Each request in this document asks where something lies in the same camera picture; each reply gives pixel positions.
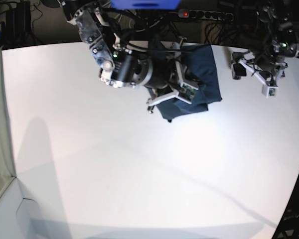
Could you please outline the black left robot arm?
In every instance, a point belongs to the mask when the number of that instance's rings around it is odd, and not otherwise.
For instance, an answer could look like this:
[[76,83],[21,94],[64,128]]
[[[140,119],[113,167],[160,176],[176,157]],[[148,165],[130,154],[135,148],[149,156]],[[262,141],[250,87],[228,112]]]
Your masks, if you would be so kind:
[[234,80],[240,80],[248,72],[262,83],[266,98],[278,93],[278,80],[285,76],[287,58],[299,55],[299,35],[282,0],[258,0],[255,2],[256,29],[252,31],[244,23],[243,2],[235,3],[234,22],[237,31],[258,40],[258,45],[246,52],[233,52],[231,72]]

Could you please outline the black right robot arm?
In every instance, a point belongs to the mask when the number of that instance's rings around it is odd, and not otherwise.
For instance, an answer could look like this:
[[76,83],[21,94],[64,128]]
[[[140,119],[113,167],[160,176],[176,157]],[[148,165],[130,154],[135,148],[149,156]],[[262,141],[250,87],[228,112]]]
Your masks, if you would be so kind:
[[152,91],[147,101],[148,111],[168,100],[180,100],[188,105],[198,93],[196,80],[188,78],[181,56],[184,39],[156,48],[131,43],[135,31],[122,29],[119,18],[126,16],[140,25],[147,35],[149,25],[137,15],[107,7],[100,0],[61,0],[59,4],[69,24],[78,27],[81,41],[89,47],[100,67],[99,78],[113,88],[143,86]]

